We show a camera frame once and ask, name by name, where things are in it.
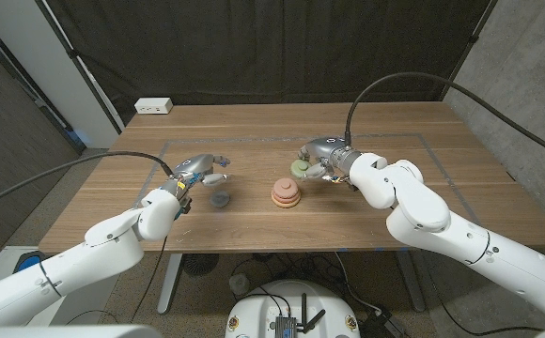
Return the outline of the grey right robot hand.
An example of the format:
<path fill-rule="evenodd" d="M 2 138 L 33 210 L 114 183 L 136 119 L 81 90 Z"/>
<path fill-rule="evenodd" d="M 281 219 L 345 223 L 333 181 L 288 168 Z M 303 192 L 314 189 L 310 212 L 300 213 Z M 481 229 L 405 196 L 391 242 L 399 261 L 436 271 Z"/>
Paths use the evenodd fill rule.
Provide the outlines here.
<path fill-rule="evenodd" d="M 353 162 L 362 153 L 341 137 L 322 137 L 305 144 L 298 153 L 298 158 L 307 161 L 310 166 L 302 174 L 305 179 L 322 179 L 332 183 L 344 183 L 349 180 Z"/>

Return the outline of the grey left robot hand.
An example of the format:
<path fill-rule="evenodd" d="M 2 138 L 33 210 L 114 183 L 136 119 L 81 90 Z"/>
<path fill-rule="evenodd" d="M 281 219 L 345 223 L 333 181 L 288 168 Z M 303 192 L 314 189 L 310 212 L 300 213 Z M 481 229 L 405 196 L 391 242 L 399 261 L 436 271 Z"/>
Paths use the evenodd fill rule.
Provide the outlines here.
<path fill-rule="evenodd" d="M 172 178 L 182 189 L 190 189 L 197 183 L 213 187 L 228 180 L 228 175 L 214 172 L 215 166 L 227 167 L 229 164 L 230 160 L 222 155 L 199 154 L 178 164 Z"/>

